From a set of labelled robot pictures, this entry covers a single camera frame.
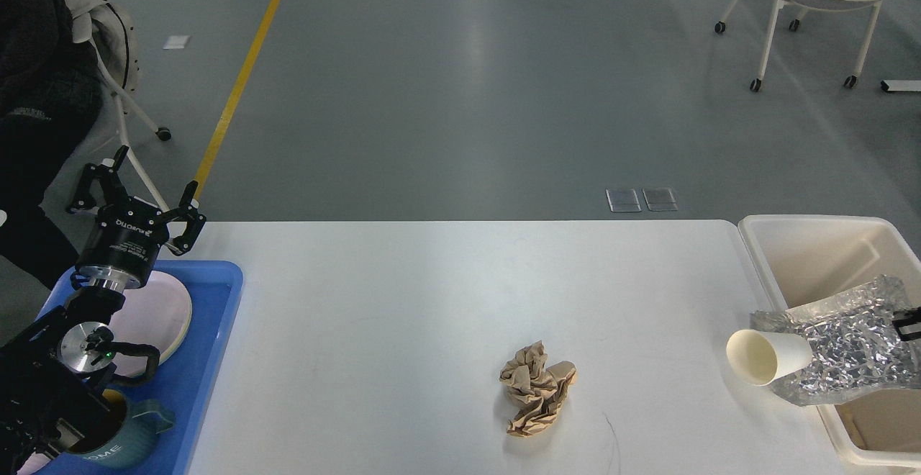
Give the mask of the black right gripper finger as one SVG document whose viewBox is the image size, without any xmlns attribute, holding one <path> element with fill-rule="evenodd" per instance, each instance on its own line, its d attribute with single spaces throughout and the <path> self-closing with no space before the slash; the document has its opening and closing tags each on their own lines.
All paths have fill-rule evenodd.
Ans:
<svg viewBox="0 0 921 475">
<path fill-rule="evenodd" d="M 894 312 L 892 324 L 901 341 L 908 343 L 908 341 L 919 340 L 921 335 L 920 314 L 920 307 Z"/>
</svg>

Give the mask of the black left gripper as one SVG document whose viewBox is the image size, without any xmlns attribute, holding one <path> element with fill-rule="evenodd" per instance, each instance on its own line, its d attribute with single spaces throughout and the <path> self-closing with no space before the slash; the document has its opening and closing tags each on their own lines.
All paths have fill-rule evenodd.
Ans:
<svg viewBox="0 0 921 475">
<path fill-rule="evenodd" d="M 147 285 L 161 246 L 165 243 L 174 255 L 187 254 L 203 231 L 207 216 L 199 212 L 195 199 L 199 183 L 195 180 L 185 186 L 178 206 L 167 212 L 147 202 L 129 202 L 118 174 L 128 151 L 129 146 L 121 146 L 112 159 L 87 163 L 65 211 L 76 214 L 101 207 L 76 261 L 76 272 L 88 279 L 102 279 L 117 271 L 126 289 L 139 289 Z M 92 195 L 93 184 L 101 189 L 102 204 Z M 180 235 L 165 241 L 165 225 L 172 222 L 186 226 Z"/>
</svg>

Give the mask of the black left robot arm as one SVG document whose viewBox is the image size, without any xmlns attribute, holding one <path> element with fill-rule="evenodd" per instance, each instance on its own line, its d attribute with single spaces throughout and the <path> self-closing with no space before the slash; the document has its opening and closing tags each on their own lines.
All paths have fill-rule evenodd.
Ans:
<svg viewBox="0 0 921 475">
<path fill-rule="evenodd" d="M 109 384 L 153 379 L 158 348 L 115 340 L 111 318 L 128 289 L 145 287 L 162 246 L 189 252 L 207 219 L 185 187 L 173 209 L 128 194 L 119 180 L 128 146 L 112 159 L 83 167 L 70 209 L 93 207 L 94 229 L 76 260 L 73 293 L 2 347 L 2 472 L 17 473 L 33 454 L 55 459 L 88 438 L 112 415 Z"/>
</svg>

